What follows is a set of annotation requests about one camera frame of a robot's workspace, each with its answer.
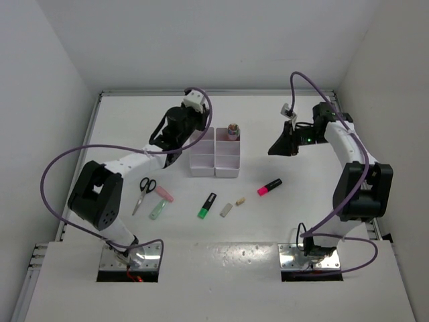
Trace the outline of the clear tube of colored pens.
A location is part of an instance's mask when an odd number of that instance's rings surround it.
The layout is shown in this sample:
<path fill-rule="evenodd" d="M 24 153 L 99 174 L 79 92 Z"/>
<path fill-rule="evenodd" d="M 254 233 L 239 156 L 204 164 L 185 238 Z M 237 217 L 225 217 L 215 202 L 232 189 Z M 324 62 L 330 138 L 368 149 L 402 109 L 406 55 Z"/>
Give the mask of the clear tube of colored pens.
<path fill-rule="evenodd" d="M 236 123 L 230 123 L 227 127 L 227 138 L 229 141 L 237 141 L 240 137 L 240 127 Z"/>

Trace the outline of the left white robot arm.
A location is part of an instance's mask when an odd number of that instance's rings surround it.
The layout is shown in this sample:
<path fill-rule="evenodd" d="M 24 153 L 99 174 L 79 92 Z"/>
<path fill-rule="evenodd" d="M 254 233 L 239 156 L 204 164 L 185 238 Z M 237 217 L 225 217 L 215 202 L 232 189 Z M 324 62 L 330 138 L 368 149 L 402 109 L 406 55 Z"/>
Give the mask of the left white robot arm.
<path fill-rule="evenodd" d="M 201 112 L 185 104 L 168 109 L 140 153 L 101 164 L 87 162 L 68 198 L 68 208 L 99 231 L 117 254 L 128 257 L 138 238 L 119 218 L 124 182 L 171 166 L 190 136 L 195 131 L 205 133 L 211 119 L 212 109 L 205 105 Z"/>

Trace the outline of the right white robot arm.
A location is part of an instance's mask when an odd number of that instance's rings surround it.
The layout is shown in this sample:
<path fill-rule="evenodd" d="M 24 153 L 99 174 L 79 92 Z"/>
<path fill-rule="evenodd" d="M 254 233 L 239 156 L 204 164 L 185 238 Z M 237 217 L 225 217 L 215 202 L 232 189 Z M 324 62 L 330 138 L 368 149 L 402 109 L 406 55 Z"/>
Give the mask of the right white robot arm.
<path fill-rule="evenodd" d="M 334 112 L 321 102 L 312 109 L 312 123 L 296 120 L 285 104 L 286 117 L 279 138 L 268 150 L 272 156 L 295 156 L 301 146 L 328 143 L 343 171 L 332 196 L 334 215 L 305 232 L 302 251 L 305 256 L 325 257 L 336 250 L 338 240 L 360 223 L 384 216 L 393 168 L 378 162 L 362 144 L 348 113 Z"/>

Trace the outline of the left white organizer box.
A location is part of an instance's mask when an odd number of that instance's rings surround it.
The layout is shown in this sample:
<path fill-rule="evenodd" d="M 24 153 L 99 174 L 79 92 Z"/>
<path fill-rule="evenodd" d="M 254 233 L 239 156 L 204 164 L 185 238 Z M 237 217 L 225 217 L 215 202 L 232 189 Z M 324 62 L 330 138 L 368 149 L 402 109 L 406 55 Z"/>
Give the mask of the left white organizer box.
<path fill-rule="evenodd" d="M 190 171 L 195 177 L 215 175 L 215 130 L 210 127 L 204 137 L 190 149 Z"/>

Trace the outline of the white organizer box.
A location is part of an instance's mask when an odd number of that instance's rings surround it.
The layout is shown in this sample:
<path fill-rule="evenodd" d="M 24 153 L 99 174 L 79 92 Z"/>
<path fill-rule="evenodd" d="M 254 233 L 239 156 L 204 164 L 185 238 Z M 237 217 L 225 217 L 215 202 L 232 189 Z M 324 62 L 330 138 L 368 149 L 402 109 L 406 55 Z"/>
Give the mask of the white organizer box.
<path fill-rule="evenodd" d="M 215 130 L 210 127 L 204 137 L 190 149 L 190 171 L 195 177 L 215 175 Z"/>
<path fill-rule="evenodd" d="M 214 168 L 217 178 L 237 178 L 241 168 L 241 141 L 229 141 L 227 127 L 217 127 L 214 135 Z"/>

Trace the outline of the pink black highlighter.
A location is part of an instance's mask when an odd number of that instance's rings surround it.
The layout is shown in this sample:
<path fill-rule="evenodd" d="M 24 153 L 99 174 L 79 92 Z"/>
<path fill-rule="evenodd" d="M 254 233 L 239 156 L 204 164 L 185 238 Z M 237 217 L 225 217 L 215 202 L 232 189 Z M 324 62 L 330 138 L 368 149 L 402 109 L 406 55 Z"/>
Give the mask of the pink black highlighter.
<path fill-rule="evenodd" d="M 270 183 L 262 186 L 260 189 L 258 189 L 257 194 L 262 197 L 265 194 L 267 194 L 269 191 L 272 191 L 273 189 L 280 186 L 281 184 L 282 184 L 282 180 L 280 178 L 275 179 L 275 180 L 271 181 Z"/>

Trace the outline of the right white organizer box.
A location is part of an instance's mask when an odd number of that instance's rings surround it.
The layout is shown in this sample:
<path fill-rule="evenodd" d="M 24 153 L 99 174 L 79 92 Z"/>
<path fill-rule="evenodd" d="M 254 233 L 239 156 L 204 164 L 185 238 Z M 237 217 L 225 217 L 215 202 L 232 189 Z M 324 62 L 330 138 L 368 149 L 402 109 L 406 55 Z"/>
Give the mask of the right white organizer box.
<path fill-rule="evenodd" d="M 217 127 L 214 135 L 214 168 L 217 178 L 237 178 L 241 168 L 241 141 L 229 141 L 227 127 Z"/>

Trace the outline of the pink correction tape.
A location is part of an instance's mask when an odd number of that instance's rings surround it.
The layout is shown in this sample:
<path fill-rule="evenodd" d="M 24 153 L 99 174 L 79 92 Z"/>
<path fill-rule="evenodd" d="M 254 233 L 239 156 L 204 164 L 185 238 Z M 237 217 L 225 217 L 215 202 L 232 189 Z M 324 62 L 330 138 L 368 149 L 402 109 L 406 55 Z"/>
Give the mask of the pink correction tape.
<path fill-rule="evenodd" d="M 173 196 L 164 188 L 162 188 L 161 186 L 157 186 L 155 188 L 155 192 L 164 200 L 166 200 L 169 203 L 172 203 L 174 201 Z"/>

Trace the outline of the green correction tape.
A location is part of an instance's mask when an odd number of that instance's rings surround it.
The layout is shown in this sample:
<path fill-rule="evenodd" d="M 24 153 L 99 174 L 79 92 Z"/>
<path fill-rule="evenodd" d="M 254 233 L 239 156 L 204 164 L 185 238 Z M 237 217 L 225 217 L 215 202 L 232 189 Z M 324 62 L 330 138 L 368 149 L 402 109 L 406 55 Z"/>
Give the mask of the green correction tape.
<path fill-rule="evenodd" d="M 154 209 L 151 211 L 151 213 L 149 214 L 149 218 L 151 220 L 156 220 L 159 215 L 162 213 L 162 211 L 164 210 L 165 206 L 168 204 L 168 201 L 165 199 L 162 199 L 155 207 Z"/>

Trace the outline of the grey eraser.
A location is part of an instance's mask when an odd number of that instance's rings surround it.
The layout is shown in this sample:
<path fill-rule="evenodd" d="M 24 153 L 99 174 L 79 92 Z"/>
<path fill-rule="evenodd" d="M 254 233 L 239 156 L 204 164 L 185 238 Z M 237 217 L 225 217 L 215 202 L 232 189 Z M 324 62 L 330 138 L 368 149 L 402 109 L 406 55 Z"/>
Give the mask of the grey eraser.
<path fill-rule="evenodd" d="M 223 209 L 221 210 L 221 212 L 220 212 L 220 216 L 221 217 L 226 217 L 227 216 L 227 214 L 231 211 L 231 209 L 233 208 L 233 205 L 232 204 L 230 204 L 230 203 L 227 203 L 224 207 L 223 207 Z"/>

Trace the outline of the green black highlighter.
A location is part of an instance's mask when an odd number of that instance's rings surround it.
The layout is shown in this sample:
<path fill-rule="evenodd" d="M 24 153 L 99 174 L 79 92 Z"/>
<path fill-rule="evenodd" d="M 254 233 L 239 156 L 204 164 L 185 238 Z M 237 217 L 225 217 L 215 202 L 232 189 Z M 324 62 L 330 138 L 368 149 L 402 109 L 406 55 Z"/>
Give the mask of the green black highlighter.
<path fill-rule="evenodd" d="M 202 206 L 202 208 L 198 212 L 198 215 L 197 215 L 198 218 L 204 219 L 206 217 L 206 215 L 209 212 L 210 208 L 212 207 L 212 204 L 214 203 L 216 197 L 217 197 L 217 194 L 215 194 L 215 193 L 211 193 L 208 196 L 207 200 L 204 202 L 204 205 Z"/>

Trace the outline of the black handled scissors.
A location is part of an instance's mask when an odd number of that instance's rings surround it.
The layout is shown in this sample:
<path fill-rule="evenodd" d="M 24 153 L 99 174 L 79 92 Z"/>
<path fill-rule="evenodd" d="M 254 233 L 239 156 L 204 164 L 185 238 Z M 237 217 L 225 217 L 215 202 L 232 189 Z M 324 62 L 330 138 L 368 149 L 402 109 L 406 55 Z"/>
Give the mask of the black handled scissors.
<path fill-rule="evenodd" d="M 132 216 L 134 216 L 139 210 L 146 194 L 151 193 L 157 187 L 157 182 L 155 179 L 151 179 L 148 177 L 144 177 L 141 179 L 139 188 L 140 188 L 140 196 L 135 204 L 134 210 L 132 212 Z"/>

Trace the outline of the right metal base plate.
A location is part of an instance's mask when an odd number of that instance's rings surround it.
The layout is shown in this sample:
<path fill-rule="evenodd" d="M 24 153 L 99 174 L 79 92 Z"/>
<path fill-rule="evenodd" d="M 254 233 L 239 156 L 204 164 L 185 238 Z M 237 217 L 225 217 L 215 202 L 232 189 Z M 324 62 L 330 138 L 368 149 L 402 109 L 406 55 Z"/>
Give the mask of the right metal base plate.
<path fill-rule="evenodd" d="M 282 272 L 338 271 L 341 263 L 337 250 L 323 256 L 305 256 L 293 243 L 278 244 L 280 267 Z"/>

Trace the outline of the metal base plate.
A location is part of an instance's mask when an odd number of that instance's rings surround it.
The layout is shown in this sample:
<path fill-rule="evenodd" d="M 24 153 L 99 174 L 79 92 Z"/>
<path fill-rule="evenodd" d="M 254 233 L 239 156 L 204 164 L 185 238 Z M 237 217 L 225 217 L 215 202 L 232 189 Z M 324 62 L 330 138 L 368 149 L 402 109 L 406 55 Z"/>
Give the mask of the metal base plate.
<path fill-rule="evenodd" d="M 293 243 L 278 244 L 280 267 L 282 272 L 338 271 L 341 263 L 337 250 L 323 256 L 305 256 Z"/>
<path fill-rule="evenodd" d="M 156 242 L 131 250 L 125 257 L 105 246 L 101 252 L 99 271 L 126 272 L 129 267 L 131 272 L 155 272 L 160 267 L 162 250 L 162 244 Z"/>

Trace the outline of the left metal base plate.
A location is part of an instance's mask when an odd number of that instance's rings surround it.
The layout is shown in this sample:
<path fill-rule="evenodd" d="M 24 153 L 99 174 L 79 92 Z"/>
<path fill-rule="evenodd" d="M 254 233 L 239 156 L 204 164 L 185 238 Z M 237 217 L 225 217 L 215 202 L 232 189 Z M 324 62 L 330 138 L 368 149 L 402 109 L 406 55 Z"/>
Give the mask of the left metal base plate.
<path fill-rule="evenodd" d="M 156 242 L 131 250 L 125 257 L 105 246 L 101 252 L 99 271 L 126 272 L 129 267 L 131 272 L 155 272 L 160 267 L 162 250 L 162 244 Z"/>

